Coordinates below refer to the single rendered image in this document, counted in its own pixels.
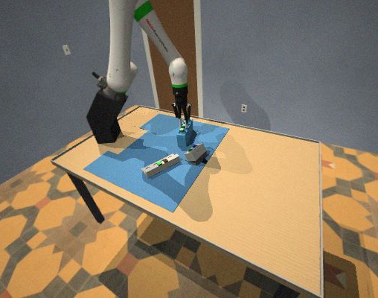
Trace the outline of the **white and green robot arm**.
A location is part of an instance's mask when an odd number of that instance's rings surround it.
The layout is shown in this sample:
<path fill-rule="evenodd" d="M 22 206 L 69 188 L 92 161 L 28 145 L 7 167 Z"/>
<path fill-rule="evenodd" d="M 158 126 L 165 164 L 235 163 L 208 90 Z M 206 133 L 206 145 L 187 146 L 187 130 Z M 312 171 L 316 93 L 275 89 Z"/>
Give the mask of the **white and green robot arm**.
<path fill-rule="evenodd" d="M 126 91 L 138 73 L 135 64 L 130 62 L 133 19 L 153 41 L 168 65 L 173 95 L 182 97 L 188 94 L 188 67 L 165 33 L 149 0 L 109 0 L 109 12 L 108 74 L 107 77 L 100 77 L 92 72 L 104 95 L 113 101 L 124 101 Z"/>

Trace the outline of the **dark grey table edge trim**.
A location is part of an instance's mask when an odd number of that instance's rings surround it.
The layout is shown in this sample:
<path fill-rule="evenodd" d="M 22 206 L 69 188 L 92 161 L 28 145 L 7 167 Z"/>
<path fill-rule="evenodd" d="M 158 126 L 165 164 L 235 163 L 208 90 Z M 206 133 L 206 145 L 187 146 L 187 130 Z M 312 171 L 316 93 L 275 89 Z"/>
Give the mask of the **dark grey table edge trim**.
<path fill-rule="evenodd" d="M 139 107 L 146 107 L 146 106 L 141 106 L 141 105 L 139 105 L 139 106 L 136 107 L 135 109 L 133 109 L 133 110 L 129 111 L 128 113 L 126 113 L 125 115 L 128 115 L 129 113 L 131 113 L 132 111 L 138 109 Z M 156 108 L 152 108 L 152 107 L 146 107 L 146 108 L 150 108 L 150 109 L 153 109 L 153 110 L 160 110 L 160 109 L 156 109 Z M 160 110 L 160 111 L 174 113 L 174 112 L 172 112 L 172 111 L 168 111 L 168 110 Z M 125 115 L 122 115 L 120 118 L 118 118 L 118 120 L 121 119 L 121 118 L 123 118 Z M 208 239 L 203 238 L 202 236 L 197 235 L 196 233 L 191 232 L 191 231 L 188 230 L 188 229 L 185 229 L 184 227 L 182 227 L 182 226 L 180 226 L 180 225 L 178 225 L 178 224 L 176 224 L 176 223 L 174 223 L 174 222 L 172 222 L 172 221 L 170 221 L 170 220 L 168 220 L 168 219 L 162 217 L 161 215 L 158 215 L 158 214 L 156 214 L 155 212 L 152 212 L 152 211 L 150 211 L 149 209 L 146 209 L 146 208 L 144 208 L 143 206 L 140 206 L 140 205 L 138 205 L 137 203 L 134 203 L 134 202 L 132 202 L 131 200 L 128 200 L 128 199 L 126 199 L 125 197 L 122 197 L 122 196 L 120 196 L 119 194 L 117 194 L 117 193 L 115 193 L 115 192 L 113 192 L 113 191 L 111 191 L 111 190 L 109 190 L 109 189 L 107 189 L 107 188 L 105 188 L 105 187 L 103 187 L 103 186 L 101 186 L 101 185 L 99 185 L 99 184 L 97 184 L 97 183 L 95 183 L 95 182 L 93 182 L 93 181 L 87 179 L 86 177 L 84 177 L 84 176 L 82 176 L 82 175 L 80 175 L 80 174 L 78 174 L 78 173 L 76 173 L 76 172 L 74 172 L 74 171 L 72 171 L 72 170 L 70 170 L 70 169 L 68 169 L 68 168 L 66 168 L 66 167 L 64 167 L 64 166 L 62 166 L 61 164 L 59 164 L 59 163 L 53 161 L 53 160 L 55 160 L 57 157 L 63 155 L 63 154 L 66 153 L 67 151 L 71 150 L 72 148 L 76 147 L 77 145 L 79 145 L 80 143 L 84 142 L 84 141 L 87 140 L 88 138 L 92 137 L 94 134 L 91 134 L 90 136 L 86 137 L 86 138 L 83 139 L 82 141 L 80 141 L 80 142 L 78 142 L 77 144 L 73 145 L 73 146 L 70 147 L 69 149 L 67 149 L 67 150 L 63 151 L 62 153 L 58 154 L 58 155 L 55 156 L 54 158 L 50 159 L 50 161 L 53 162 L 54 164 L 56 164 L 56 165 L 58 165 L 58 166 L 64 168 L 64 169 L 70 171 L 71 173 L 76 174 L 76 175 L 79 176 L 79 177 L 82 177 L 83 179 L 89 181 L 90 183 L 93 183 L 93 184 L 95 184 L 96 186 L 99 186 L 99 187 L 103 188 L 104 190 L 106 190 L 106 191 L 108 191 L 108 192 L 110 192 L 110 193 L 112 193 L 112 194 L 114 194 L 114 195 L 116 195 L 116 196 L 118 196 L 118 197 L 124 199 L 125 201 L 127 201 L 127 202 L 129 202 L 129 203 L 131 203 L 131 204 L 133 204 L 133 205 L 135 205 L 135 206 L 137 206 L 137 207 L 139 207 L 139 208 L 141 208 L 141 209 L 143 209 L 143 210 L 149 212 L 150 214 L 155 215 L 156 217 L 161 218 L 162 220 L 164 220 L 164 221 L 166 221 L 166 222 L 168 222 L 168 223 L 170 223 L 170 224 L 172 224 L 172 225 L 174 225 L 174 226 L 177 226 L 178 228 L 184 230 L 185 232 L 188 232 L 188 233 L 190 233 L 191 235 L 194 235 L 194 236 L 196 236 L 197 238 L 200 238 L 200 239 L 202 239 L 203 241 L 206 241 L 206 242 L 208 242 L 209 244 L 212 244 L 212 245 L 214 245 L 215 247 L 218 247 L 219 249 L 221 249 L 221 250 L 223 250 L 223 251 L 225 251 L 225 252 L 227 252 L 227 253 L 229 253 L 229 254 L 231 254 L 231 255 L 233 255 L 233 256 L 235 256 L 235 257 L 237 257 L 237 258 L 239 258 L 239 259 L 241 259 L 241 260 L 243 260 L 243 261 L 245 261 L 245 262 L 247 262 L 247 263 L 249 263 L 249 264 L 251 264 L 251 265 L 253 265 L 253 266 L 255 266 L 255 267 L 257 267 L 257 268 L 259 268 L 259 269 L 261 269 L 261 270 L 263 270 L 263 271 L 265 271 L 265 272 L 267 272 L 267 273 L 269 273 L 269 274 L 271 274 L 271 275 L 273 275 L 273 276 L 275 276 L 275 277 L 277 277 L 277 278 L 279 278 L 279 279 L 281 279 L 281 280 L 283 280 L 283 281 L 285 281 L 285 282 L 287 282 L 287 283 L 289 283 L 289 284 L 291 284 L 291 285 L 293 285 L 293 286 L 295 286 L 295 287 L 297 287 L 297 288 L 303 290 L 303 291 L 305 291 L 305 292 L 307 292 L 308 294 L 311 294 L 311 295 L 313 295 L 314 297 L 317 297 L 317 298 L 324 298 L 324 280 L 323 280 L 323 229 L 322 229 L 322 192 L 321 192 L 321 142 L 320 142 L 320 141 L 316 141 L 316 140 L 312 140 L 312 139 L 305 139 L 305 138 L 301 138 L 301 137 L 297 137 L 297 136 L 291 136 L 291 135 L 287 135 L 287 134 L 276 133 L 276 132 L 272 132 L 272 131 L 268 131 L 268 130 L 261 130 L 261 129 L 257 129 L 257 128 L 253 128 L 253 127 L 247 127 L 247 126 L 243 126 L 243 125 L 232 124 L 232 123 L 228 123 L 228 122 L 224 122 L 224 121 L 217 121 L 217 120 L 213 120 L 213 119 L 209 119 L 209 118 L 202 118 L 202 117 L 198 117 L 198 116 L 194 116 L 194 115 L 191 115 L 191 117 L 194 117 L 194 118 L 200 118 L 200 119 L 204 119 L 204 120 L 208 120 L 208 121 L 215 121 L 215 122 L 219 122 L 219 123 L 223 123 L 223 124 L 230 124 L 230 125 L 233 125 L 233 126 L 244 127 L 244 128 L 248 128 L 248 129 L 252 129 L 252 130 L 259 130 L 259 131 L 262 131 L 262 132 L 273 133 L 273 134 L 277 134 L 277 135 L 281 135 L 281 136 L 287 136 L 287 137 L 291 137 L 291 138 L 295 138 L 295 139 L 302 139 L 302 140 L 306 140 L 306 141 L 310 141 L 310 142 L 316 142 L 316 143 L 319 144 L 320 295 L 317 294 L 317 293 L 315 293 L 315 292 L 313 292 L 313 291 L 311 291 L 311 290 L 309 290 L 309 289 L 307 289 L 307 288 L 305 288 L 305 287 L 303 287 L 303 286 L 301 286 L 301 285 L 299 285 L 299 284 L 297 284 L 297 283 L 294 283 L 294 282 L 292 282 L 292 281 L 290 281 L 290 280 L 288 280 L 288 279 L 286 279 L 286 278 L 284 278 L 284 277 L 282 277 L 282 276 L 280 276 L 280 275 L 278 275 L 278 274 L 276 274 L 276 273 L 274 273 L 274 272 L 272 272 L 272 271 L 270 271 L 270 270 L 268 270 L 268 269 L 266 269 L 266 268 L 264 268 L 264 267 L 262 267 L 262 266 L 260 266 L 260 265 L 258 265 L 258 264 L 256 264 L 256 263 L 254 263 L 253 261 L 250 261 L 250 260 L 248 260 L 248 259 L 246 259 L 246 258 L 244 258 L 244 257 L 242 257 L 242 256 L 240 256 L 240 255 L 238 255 L 238 254 L 236 254 L 236 253 L 231 252 L 230 250 L 227 250 L 226 248 L 221 247 L 220 245 L 215 244 L 214 242 L 209 241 Z"/>

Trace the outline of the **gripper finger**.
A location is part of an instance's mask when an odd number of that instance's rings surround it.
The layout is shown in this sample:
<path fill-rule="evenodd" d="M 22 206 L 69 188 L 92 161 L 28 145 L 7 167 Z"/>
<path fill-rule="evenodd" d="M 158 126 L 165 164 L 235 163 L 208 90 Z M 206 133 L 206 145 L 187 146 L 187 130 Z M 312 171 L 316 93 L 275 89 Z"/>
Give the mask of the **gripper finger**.
<path fill-rule="evenodd" d="M 188 119 L 190 118 L 190 108 L 191 108 L 191 106 L 192 106 L 192 104 L 188 104 L 188 114 L 187 114 L 186 107 L 184 108 L 184 104 L 182 104 L 182 110 L 183 110 L 184 117 L 185 117 L 185 128 L 188 127 Z"/>
<path fill-rule="evenodd" d="M 181 125 L 182 125 L 182 117 L 181 117 L 182 108 L 180 109 L 180 104 L 178 104 L 178 110 L 177 110 L 177 107 L 176 107 L 175 103 L 173 103 L 172 106 L 173 106 L 176 118 L 179 119 L 179 126 L 181 127 Z"/>

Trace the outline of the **blue rectangular tube holder block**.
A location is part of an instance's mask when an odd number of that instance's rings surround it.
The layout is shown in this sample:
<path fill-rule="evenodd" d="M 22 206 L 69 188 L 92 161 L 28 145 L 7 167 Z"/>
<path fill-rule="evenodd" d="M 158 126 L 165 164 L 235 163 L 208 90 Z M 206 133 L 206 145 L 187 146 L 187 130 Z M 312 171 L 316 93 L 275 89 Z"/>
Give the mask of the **blue rectangular tube holder block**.
<path fill-rule="evenodd" d="M 188 127 L 185 128 L 184 133 L 178 133 L 176 134 L 177 138 L 177 144 L 180 147 L 187 147 L 188 141 L 190 139 L 191 133 L 193 132 L 193 119 L 190 119 L 188 122 Z M 187 138 L 186 138 L 187 136 Z"/>

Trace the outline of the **blue flat mat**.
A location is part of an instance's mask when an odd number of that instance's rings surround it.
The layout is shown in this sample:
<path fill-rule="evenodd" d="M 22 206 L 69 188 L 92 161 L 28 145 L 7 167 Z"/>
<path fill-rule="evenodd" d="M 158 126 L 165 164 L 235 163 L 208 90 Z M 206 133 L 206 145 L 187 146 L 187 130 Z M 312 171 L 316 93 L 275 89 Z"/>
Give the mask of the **blue flat mat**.
<path fill-rule="evenodd" d="M 158 114 L 139 127 L 148 130 L 119 154 L 105 152 L 84 170 L 111 182 L 168 211 L 174 212 L 205 164 L 186 161 L 185 153 L 194 145 L 205 146 L 209 160 L 230 128 L 193 121 L 187 147 L 177 144 L 179 119 Z M 147 178 L 142 168 L 171 154 L 180 162 Z"/>

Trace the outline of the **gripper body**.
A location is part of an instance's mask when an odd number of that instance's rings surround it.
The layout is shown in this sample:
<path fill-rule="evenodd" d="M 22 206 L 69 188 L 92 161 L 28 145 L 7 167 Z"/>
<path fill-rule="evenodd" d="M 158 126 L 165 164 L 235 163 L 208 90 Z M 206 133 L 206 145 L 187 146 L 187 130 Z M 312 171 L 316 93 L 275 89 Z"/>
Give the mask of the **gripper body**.
<path fill-rule="evenodd" d="M 176 106 L 180 104 L 180 109 L 182 108 L 182 104 L 184 104 L 184 108 L 188 105 L 187 95 L 182 96 L 182 97 L 175 96 L 175 100 L 176 100 L 175 102 Z"/>

